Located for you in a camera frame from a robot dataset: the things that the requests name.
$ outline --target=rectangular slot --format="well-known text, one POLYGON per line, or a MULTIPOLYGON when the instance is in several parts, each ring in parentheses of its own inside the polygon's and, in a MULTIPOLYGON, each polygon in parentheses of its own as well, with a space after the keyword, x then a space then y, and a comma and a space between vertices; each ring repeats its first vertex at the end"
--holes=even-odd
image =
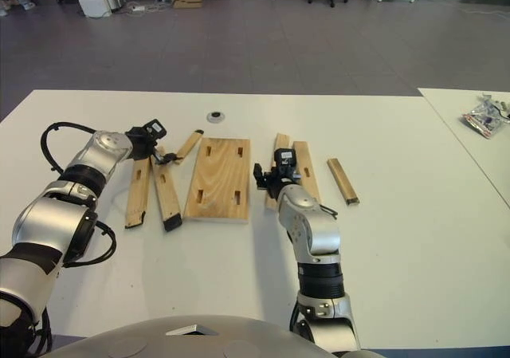
POLYGON ((197 193, 197 203, 200 204, 202 202, 203 197, 204 197, 204 190, 199 189, 198 193, 197 193))

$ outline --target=white table surface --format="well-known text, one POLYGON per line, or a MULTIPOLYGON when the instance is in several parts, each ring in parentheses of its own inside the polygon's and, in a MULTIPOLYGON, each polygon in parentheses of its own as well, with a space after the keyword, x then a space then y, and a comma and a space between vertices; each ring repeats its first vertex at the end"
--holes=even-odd
MULTIPOLYGON (((250 138, 269 165, 277 132, 309 143, 324 204, 339 212, 345 286, 364 348, 510 344, 510 210, 421 97, 258 96, 34 91, 0 123, 0 253, 24 206, 57 177, 39 150, 55 121, 126 131, 159 118, 176 150, 205 136, 250 138), (206 114, 220 110, 222 124, 206 114), (343 164, 361 203, 346 207, 327 158, 343 164)), ((62 164, 88 135, 63 128, 49 146, 62 164)), ((197 148, 173 166, 183 206, 197 148)), ((185 221, 166 233, 155 189, 145 223, 124 229, 131 162, 118 167, 99 216, 117 233, 113 258, 61 272, 53 332, 91 336, 155 317, 230 314, 285 327, 296 298, 292 247, 264 193, 250 187, 249 224, 185 221)), ((94 238, 86 258, 108 240, 94 238)))
POLYGON ((462 114, 468 113, 480 104, 478 97, 482 93, 492 95, 494 100, 502 100, 510 104, 510 92, 460 89, 419 90, 487 175, 510 208, 510 125, 504 124, 503 128, 487 140, 461 120, 462 114))

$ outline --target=wooden board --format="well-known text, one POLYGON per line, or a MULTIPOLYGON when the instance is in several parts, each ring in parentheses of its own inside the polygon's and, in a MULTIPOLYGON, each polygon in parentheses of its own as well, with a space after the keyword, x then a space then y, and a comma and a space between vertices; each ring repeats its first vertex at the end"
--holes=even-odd
POLYGON ((136 160, 133 163, 133 175, 126 208, 126 228, 143 224, 143 217, 147 209, 150 175, 151 161, 149 158, 136 160))
MULTIPOLYGON (((158 151, 161 155, 166 153, 163 147, 158 147, 158 151)), ((151 157, 151 162, 163 225, 166 231, 170 231, 182 225, 179 198, 175 193, 174 180, 171 176, 171 164, 156 164, 154 156, 151 157)))
POLYGON ((317 187, 316 174, 313 171, 312 157, 306 141, 295 141, 293 146, 296 150, 297 173, 301 175, 301 186, 320 203, 319 188, 317 187))
POLYGON ((181 149, 177 151, 177 157, 181 157, 181 159, 177 159, 174 161, 176 164, 182 163, 184 158, 188 156, 188 153, 193 149, 195 144, 202 138, 202 135, 204 134, 204 131, 202 129, 197 129, 195 132, 191 134, 190 137, 188 137, 188 140, 182 145, 181 149))
POLYGON ((249 140, 202 138, 184 216, 248 221, 249 140))
POLYGON ((340 188, 340 192, 342 192, 342 196, 345 199, 347 205, 358 204, 358 195, 354 191, 351 182, 347 178, 347 175, 345 174, 340 161, 338 161, 338 159, 329 159, 328 166, 329 169, 331 169, 331 173, 335 178, 336 185, 338 185, 338 188, 340 188))
MULTIPOLYGON (((283 133, 277 133, 277 137, 274 140, 274 151, 278 148, 288 148, 290 147, 290 136, 284 135, 283 133)), ((274 152, 271 155, 271 167, 274 167, 276 163, 274 162, 274 152)), ((269 194, 265 194, 265 207, 271 210, 277 209, 277 201, 275 199, 271 199, 269 194)))

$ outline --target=black rubber tip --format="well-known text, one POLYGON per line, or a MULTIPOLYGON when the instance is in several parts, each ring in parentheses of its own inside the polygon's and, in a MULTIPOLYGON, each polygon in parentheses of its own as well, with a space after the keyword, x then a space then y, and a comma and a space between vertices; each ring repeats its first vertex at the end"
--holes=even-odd
POLYGON ((163 225, 165 226, 165 230, 170 232, 175 228, 179 228, 182 225, 182 217, 180 213, 177 213, 175 216, 172 216, 165 221, 163 221, 163 225))
POLYGON ((359 199, 357 197, 355 199, 347 199, 346 203, 347 203, 347 205, 359 204, 359 199))

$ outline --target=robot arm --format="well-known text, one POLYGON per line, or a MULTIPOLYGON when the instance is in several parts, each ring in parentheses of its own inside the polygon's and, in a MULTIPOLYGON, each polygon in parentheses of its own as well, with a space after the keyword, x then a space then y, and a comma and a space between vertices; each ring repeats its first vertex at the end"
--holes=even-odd
POLYGON ((336 213, 297 184, 294 150, 275 151, 275 161, 271 172, 263 174, 256 164, 253 174, 257 187, 277 199, 278 219, 296 256, 300 290, 290 329, 329 352, 359 350, 351 303, 343 287, 336 213))
POLYGON ((0 257, 0 346, 2 356, 23 356, 33 342, 62 266, 83 257, 96 226, 97 199, 116 165, 127 158, 154 155, 156 140, 166 135, 153 120, 129 132, 94 132, 58 180, 20 214, 13 248, 0 257))

